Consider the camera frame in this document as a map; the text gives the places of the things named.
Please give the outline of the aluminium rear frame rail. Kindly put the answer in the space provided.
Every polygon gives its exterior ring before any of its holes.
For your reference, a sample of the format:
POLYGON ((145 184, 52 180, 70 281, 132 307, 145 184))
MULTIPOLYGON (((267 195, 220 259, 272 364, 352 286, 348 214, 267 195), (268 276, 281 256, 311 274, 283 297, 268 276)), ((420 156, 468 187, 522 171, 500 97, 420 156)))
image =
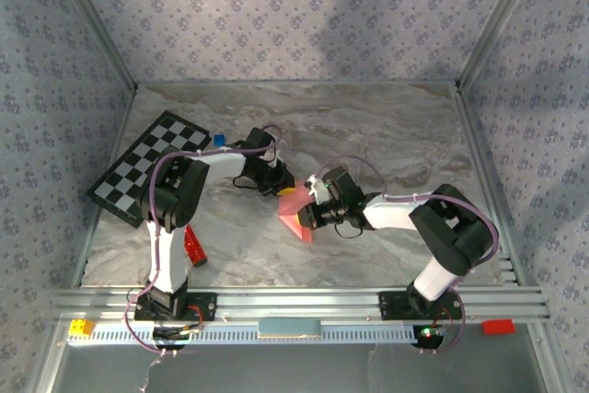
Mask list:
POLYGON ((183 80, 183 81, 153 81, 138 82, 138 87, 238 87, 238 86, 368 86, 368 85, 414 85, 424 87, 449 87, 456 88, 456 81, 450 80, 313 80, 313 79, 287 79, 287 80, 183 80))

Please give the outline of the black white checkerboard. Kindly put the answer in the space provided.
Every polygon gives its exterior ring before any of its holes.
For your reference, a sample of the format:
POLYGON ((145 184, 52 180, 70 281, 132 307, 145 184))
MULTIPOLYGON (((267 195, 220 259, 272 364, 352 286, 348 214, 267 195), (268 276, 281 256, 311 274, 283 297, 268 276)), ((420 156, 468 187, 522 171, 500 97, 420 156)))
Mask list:
POLYGON ((172 146, 183 151, 203 149, 212 141, 210 132, 166 110, 124 151, 87 191, 87 196, 123 222, 138 227, 137 205, 147 172, 162 152, 172 146))

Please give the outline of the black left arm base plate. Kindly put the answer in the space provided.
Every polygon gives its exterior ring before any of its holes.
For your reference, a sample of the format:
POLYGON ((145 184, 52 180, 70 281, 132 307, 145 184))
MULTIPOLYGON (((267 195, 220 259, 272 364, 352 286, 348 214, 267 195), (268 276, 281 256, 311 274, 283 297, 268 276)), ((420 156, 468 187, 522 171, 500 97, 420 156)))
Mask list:
POLYGON ((136 321, 211 322, 215 318, 217 294, 213 292, 186 292, 172 298, 171 306, 150 294, 139 297, 134 308, 136 321))

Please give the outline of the red toy brick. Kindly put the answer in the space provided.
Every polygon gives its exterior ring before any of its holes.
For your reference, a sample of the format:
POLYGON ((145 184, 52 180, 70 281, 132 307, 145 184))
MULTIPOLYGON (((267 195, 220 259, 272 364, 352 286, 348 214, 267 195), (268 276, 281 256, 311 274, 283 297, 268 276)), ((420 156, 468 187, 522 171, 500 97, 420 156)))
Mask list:
POLYGON ((515 325, 509 318, 488 319, 481 322, 485 335, 506 335, 515 333, 515 325))

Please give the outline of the aluminium side frame rail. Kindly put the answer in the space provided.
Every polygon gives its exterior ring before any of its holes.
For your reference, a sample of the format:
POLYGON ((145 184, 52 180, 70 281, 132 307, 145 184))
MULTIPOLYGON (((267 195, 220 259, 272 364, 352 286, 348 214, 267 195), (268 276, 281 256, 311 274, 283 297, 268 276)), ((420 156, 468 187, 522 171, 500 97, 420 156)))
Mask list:
POLYGON ((456 103, 456 110, 464 127, 468 147, 474 162, 474 168, 481 186, 485 206, 491 220, 499 231, 498 255, 508 256, 512 263, 511 278, 504 276, 503 281, 510 285, 538 286, 532 275, 527 260, 522 260, 521 253, 527 246, 525 239, 515 226, 515 221, 503 192, 503 186, 495 167, 492 152, 489 150, 485 133, 479 127, 478 116, 469 109, 461 89, 451 88, 456 103))

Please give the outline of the black controller board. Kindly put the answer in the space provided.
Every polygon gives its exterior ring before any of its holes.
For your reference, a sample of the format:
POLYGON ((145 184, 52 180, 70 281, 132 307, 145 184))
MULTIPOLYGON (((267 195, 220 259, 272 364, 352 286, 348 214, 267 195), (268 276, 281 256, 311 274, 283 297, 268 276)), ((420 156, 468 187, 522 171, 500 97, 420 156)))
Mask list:
POLYGON ((184 327, 155 327, 152 338, 156 348, 160 352, 179 351, 201 332, 202 328, 194 325, 184 327))
POLYGON ((415 338, 413 347, 420 351, 435 353, 444 342, 446 329, 441 325, 419 325, 413 327, 413 334, 415 338))

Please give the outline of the aluminium corner post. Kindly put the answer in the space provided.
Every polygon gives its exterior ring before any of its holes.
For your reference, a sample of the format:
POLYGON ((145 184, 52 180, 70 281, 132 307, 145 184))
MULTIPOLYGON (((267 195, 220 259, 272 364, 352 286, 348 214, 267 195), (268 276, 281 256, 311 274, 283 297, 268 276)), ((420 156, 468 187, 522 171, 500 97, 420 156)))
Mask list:
POLYGON ((519 2, 520 0, 497 0, 456 78, 456 88, 460 93, 468 91, 471 87, 519 2))
POLYGON ((91 0, 72 0, 79 11, 83 21, 89 28, 97 46, 101 49, 110 68, 120 81, 132 94, 136 91, 137 83, 121 56, 114 40, 111 38, 104 21, 100 18, 97 9, 91 0))

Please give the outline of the red glitter cylinder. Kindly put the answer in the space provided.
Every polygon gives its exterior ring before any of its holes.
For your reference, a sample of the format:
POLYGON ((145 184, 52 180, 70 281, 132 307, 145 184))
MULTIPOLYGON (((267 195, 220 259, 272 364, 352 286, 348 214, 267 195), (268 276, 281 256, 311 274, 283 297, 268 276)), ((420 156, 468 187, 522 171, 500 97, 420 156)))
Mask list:
POLYGON ((193 267, 200 267, 208 262, 208 258, 191 225, 185 227, 184 249, 193 267))

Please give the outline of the yellow toy brick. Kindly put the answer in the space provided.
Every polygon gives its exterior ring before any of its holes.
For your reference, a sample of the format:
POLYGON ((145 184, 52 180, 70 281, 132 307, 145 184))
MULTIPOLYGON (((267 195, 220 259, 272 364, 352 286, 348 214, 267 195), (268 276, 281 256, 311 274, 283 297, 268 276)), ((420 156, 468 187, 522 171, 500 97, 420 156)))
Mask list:
POLYGON ((96 327, 96 323, 87 318, 72 319, 68 334, 71 337, 89 337, 96 327))

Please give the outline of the grey blue flat block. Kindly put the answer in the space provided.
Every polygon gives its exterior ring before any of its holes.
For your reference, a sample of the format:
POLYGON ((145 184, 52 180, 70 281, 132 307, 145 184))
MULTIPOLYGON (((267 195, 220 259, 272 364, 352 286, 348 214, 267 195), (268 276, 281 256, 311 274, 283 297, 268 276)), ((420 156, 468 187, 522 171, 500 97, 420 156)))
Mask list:
POLYGON ((321 336, 321 321, 315 318, 263 318, 258 323, 260 339, 307 339, 321 336))

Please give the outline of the aluminium mounting rail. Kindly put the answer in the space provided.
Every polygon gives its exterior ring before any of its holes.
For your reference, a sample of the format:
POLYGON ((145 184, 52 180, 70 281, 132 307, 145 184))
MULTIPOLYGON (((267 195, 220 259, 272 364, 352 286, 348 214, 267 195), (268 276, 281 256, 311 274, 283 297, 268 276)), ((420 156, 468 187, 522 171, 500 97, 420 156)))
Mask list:
MULTIPOLYGON (((190 288, 190 294, 216 295, 216 323, 249 323, 266 317, 319 318, 326 323, 379 322, 382 292, 401 287, 211 287, 190 288)), ((508 318, 515 323, 548 322, 549 307, 534 286, 466 286, 456 290, 464 304, 467 322, 508 318)), ((138 290, 131 287, 83 287, 59 290, 51 309, 55 316, 122 319, 127 300, 138 290)))

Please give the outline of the pink paper sheet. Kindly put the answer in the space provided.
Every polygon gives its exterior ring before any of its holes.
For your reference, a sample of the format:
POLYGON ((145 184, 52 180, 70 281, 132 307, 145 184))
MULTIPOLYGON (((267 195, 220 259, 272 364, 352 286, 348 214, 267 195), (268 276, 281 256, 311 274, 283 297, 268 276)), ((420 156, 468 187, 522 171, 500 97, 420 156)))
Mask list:
POLYGON ((300 240, 311 243, 312 231, 300 226, 298 211, 314 199, 308 195, 303 181, 297 181, 294 187, 294 193, 279 195, 278 217, 300 240))

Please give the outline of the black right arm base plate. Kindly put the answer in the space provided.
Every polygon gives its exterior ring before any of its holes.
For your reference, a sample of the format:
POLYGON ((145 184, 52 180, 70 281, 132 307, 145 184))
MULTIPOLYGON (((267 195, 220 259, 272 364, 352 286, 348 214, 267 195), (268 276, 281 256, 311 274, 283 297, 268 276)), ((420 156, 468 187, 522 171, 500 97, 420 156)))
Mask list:
POLYGON ((378 294, 378 307, 383 320, 461 319, 461 304, 455 294, 445 292, 435 301, 417 293, 383 291, 378 294))

